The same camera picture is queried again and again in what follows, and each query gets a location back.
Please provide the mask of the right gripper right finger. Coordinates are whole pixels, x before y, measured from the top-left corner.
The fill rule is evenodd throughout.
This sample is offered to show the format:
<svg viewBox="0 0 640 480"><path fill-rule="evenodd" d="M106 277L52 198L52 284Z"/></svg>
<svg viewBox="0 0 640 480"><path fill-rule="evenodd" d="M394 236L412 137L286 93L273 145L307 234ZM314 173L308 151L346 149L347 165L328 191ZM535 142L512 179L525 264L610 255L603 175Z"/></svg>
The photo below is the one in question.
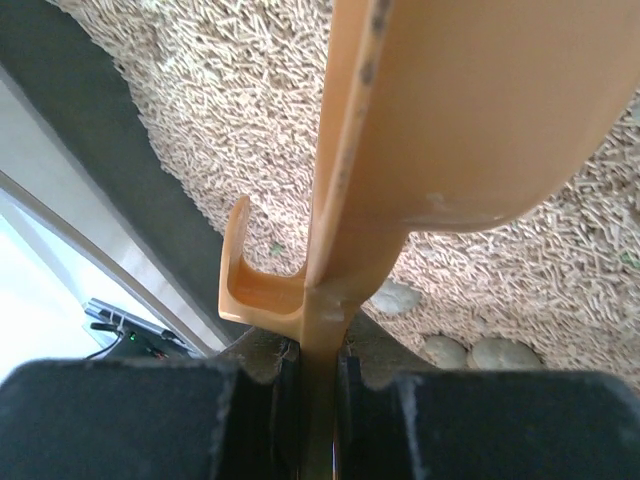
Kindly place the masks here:
<svg viewBox="0 0 640 480"><path fill-rule="evenodd" d="M593 371L440 370L358 314L338 357L341 479L635 479L639 399Z"/></svg>

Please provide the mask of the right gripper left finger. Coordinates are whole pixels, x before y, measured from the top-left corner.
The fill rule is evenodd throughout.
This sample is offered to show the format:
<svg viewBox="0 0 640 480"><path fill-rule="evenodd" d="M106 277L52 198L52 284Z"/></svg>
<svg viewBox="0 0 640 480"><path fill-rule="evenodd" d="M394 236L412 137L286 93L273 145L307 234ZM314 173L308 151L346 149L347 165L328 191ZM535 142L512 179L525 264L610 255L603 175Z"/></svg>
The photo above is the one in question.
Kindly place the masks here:
<svg viewBox="0 0 640 480"><path fill-rule="evenodd" d="M23 364L1 386L1 475L293 479L299 353L252 329L208 359Z"/></svg>

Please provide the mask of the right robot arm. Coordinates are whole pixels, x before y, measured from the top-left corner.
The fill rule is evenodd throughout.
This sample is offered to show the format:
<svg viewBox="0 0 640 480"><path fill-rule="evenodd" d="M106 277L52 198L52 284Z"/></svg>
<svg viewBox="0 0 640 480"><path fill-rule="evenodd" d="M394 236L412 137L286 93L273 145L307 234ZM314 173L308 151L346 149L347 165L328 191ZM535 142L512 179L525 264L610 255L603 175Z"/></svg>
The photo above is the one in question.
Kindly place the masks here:
<svg viewBox="0 0 640 480"><path fill-rule="evenodd" d="M298 345L251 329L211 359L114 308L102 360L1 386L5 479L296 479ZM432 370L365 315L338 357L336 479L635 479L639 400L598 372Z"/></svg>

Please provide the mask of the dark grey litter box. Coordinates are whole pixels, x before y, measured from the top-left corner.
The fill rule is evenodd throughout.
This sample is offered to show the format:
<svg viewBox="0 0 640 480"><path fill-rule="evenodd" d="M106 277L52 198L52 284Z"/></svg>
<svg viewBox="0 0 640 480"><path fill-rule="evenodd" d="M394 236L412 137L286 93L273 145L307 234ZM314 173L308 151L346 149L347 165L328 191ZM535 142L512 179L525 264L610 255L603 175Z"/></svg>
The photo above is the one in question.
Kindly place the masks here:
<svg viewBox="0 0 640 480"><path fill-rule="evenodd" d="M273 273L304 257L327 61L328 1L22 1L1 5L3 42L34 80L81 69L70 27L124 90L150 171L206 233L252 201L247 256ZM639 103L582 170L506 226L411 235L391 278L421 292L410 311L366 312L420 352L430 335L465 346L499 336L550 368L639 382Z"/></svg>

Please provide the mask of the yellow litter scoop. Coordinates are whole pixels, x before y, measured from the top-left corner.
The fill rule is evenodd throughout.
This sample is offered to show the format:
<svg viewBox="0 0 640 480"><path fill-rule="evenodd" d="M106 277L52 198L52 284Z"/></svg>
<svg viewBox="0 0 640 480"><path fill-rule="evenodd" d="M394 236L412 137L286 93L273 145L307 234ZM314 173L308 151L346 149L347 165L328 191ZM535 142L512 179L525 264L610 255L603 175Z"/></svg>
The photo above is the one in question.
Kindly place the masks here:
<svg viewBox="0 0 640 480"><path fill-rule="evenodd" d="M328 452L347 327L414 231L505 224L596 149L639 81L635 1L337 1L299 273L243 256L233 207L219 312L300 344L302 442Z"/></svg>

